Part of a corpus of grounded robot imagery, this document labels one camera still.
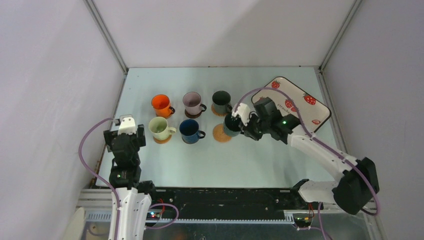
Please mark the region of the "dark green mug back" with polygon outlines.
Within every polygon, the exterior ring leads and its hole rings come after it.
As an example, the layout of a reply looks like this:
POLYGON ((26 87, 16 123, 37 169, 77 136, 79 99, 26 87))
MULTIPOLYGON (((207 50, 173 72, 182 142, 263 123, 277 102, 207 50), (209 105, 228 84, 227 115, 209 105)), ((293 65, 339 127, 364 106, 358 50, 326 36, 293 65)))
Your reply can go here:
POLYGON ((241 120, 234 118, 231 113, 228 113, 223 122, 223 131, 229 137, 235 137, 241 133, 241 120))

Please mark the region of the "patterned light wood coaster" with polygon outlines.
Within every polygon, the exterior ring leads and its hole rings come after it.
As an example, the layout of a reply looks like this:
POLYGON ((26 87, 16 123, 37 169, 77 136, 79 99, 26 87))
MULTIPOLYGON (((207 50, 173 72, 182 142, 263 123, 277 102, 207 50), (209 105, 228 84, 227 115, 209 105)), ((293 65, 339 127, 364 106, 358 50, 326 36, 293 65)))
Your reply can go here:
POLYGON ((224 132, 224 124, 223 123, 217 124, 213 128, 212 135, 213 135, 213 138, 219 143, 226 143, 226 142, 229 142, 232 139, 231 136, 228 136, 224 132))

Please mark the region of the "dark green mug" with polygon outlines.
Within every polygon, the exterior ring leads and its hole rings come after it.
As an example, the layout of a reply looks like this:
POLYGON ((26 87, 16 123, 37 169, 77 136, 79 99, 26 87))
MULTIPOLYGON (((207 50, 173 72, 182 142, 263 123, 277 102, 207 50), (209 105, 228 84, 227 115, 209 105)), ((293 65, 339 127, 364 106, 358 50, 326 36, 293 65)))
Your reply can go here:
POLYGON ((229 137, 235 137, 241 133, 241 120, 234 118, 231 113, 228 113, 223 122, 223 131, 229 137))
POLYGON ((212 104, 218 113, 230 113, 232 111, 231 95, 224 90, 216 91, 212 95, 212 104))

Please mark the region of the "scalloped light wood coaster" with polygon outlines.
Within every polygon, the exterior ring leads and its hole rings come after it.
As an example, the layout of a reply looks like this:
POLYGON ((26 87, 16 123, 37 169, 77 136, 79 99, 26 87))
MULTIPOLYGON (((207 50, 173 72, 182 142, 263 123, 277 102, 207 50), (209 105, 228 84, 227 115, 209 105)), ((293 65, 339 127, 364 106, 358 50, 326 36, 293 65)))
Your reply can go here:
POLYGON ((214 115, 219 116, 219 117, 225 117, 225 116, 228 114, 227 112, 224 112, 224 113, 219 113, 219 112, 217 112, 217 111, 215 110, 215 107, 214 107, 214 105, 213 105, 213 104, 211 105, 211 111, 212 111, 212 113, 213 113, 214 115))

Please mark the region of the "blue mug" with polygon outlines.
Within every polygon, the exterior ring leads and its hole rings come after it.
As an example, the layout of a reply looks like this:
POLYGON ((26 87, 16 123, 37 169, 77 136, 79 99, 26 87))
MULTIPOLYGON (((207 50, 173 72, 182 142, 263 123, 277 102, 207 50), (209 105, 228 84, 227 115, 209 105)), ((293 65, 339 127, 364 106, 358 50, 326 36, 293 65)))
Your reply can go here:
POLYGON ((200 139, 205 138, 206 133, 200 130, 199 123, 194 119, 186 119, 181 122, 179 125, 179 132, 181 134, 181 139, 186 144, 195 144, 200 139))

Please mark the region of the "light green mug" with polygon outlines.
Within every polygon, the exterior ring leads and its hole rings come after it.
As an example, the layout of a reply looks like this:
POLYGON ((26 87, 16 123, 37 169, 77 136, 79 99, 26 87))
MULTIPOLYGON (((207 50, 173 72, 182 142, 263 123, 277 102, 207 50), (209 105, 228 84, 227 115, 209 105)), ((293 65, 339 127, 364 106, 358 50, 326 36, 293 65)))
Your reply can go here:
POLYGON ((159 140, 164 140, 168 138, 169 135, 173 136, 177 132, 175 127, 169 126, 166 118, 160 116, 154 117, 150 120, 148 129, 152 136, 156 136, 159 140))

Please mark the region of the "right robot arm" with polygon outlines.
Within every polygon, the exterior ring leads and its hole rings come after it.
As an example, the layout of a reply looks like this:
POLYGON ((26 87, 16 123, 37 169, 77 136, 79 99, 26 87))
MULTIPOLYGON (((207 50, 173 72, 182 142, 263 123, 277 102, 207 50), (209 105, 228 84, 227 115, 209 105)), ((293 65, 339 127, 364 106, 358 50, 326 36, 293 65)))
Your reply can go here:
POLYGON ((312 202, 338 205, 348 214, 355 215, 376 198, 380 190, 375 163, 365 157, 359 160, 325 144, 315 133, 308 131, 299 117, 283 116, 275 103, 262 98, 254 105, 239 103, 231 112, 241 132, 255 141, 264 134, 295 148, 316 160, 333 178, 333 181, 302 180, 291 194, 291 204, 304 209, 312 202))

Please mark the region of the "dark wood coaster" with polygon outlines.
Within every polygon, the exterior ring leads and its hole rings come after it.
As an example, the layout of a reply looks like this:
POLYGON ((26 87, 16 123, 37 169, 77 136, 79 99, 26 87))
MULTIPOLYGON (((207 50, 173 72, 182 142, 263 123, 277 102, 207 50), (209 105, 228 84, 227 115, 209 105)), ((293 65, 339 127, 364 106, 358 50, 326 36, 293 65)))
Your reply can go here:
POLYGON ((184 112, 185 116, 190 119, 196 119, 201 116, 202 112, 199 112, 198 114, 189 114, 187 111, 184 112))

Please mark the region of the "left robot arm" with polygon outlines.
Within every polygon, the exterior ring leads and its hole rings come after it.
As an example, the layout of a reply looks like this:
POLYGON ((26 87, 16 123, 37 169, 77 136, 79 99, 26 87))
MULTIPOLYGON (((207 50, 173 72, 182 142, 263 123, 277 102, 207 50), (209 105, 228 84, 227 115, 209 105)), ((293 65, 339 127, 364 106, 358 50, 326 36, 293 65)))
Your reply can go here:
POLYGON ((147 212, 156 206, 158 194, 151 180, 141 181, 140 148, 146 145, 144 125, 120 124, 103 133, 108 152, 113 154, 109 174, 112 186, 110 240, 141 240, 147 212))

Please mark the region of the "mauve mug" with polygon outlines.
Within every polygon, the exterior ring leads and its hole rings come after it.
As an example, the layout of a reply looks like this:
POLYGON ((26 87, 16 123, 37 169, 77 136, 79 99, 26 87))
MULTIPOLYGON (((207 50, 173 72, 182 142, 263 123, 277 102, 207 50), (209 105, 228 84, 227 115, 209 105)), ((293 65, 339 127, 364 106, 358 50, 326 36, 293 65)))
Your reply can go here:
POLYGON ((202 103, 202 97, 197 92, 188 92, 183 96, 183 105, 185 112, 190 116, 197 116, 207 110, 206 105, 202 103))

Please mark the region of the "orange mug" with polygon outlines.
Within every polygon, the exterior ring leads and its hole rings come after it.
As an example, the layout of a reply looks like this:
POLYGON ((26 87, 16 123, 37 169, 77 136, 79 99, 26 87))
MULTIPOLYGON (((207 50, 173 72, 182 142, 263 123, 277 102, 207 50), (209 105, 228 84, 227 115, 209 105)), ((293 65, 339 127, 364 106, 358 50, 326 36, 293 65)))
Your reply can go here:
POLYGON ((165 94, 158 94, 154 96, 151 100, 151 105, 157 117, 175 113, 175 109, 171 106, 169 97, 165 94))

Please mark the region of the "dark green mug front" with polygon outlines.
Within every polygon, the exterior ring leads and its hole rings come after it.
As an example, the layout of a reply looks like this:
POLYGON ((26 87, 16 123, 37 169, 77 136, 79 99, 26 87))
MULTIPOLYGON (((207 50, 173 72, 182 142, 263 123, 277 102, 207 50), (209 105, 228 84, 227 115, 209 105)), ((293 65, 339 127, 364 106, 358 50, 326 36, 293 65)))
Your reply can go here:
POLYGON ((218 113, 230 113, 232 111, 231 95, 224 90, 216 91, 212 95, 212 104, 218 113))

